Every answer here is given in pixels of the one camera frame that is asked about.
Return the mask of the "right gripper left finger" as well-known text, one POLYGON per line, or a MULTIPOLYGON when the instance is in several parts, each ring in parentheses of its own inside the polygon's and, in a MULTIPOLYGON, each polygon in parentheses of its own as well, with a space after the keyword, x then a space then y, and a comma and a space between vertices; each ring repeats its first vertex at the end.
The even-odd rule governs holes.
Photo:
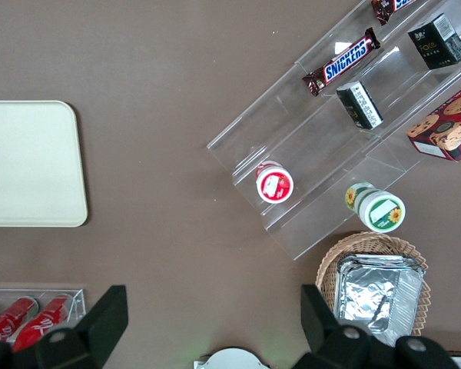
POLYGON ((0 343, 0 368, 102 368, 127 326, 127 289, 112 285, 74 327, 51 331, 15 353, 0 343))

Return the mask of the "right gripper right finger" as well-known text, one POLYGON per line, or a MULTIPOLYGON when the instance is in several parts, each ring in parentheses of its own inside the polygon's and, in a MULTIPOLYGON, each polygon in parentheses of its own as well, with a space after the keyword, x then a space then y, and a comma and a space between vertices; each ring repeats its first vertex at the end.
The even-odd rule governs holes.
POLYGON ((360 327, 340 324, 314 284, 300 294, 301 326, 310 347, 295 368, 458 368, 437 342, 415 336, 388 346, 360 327))

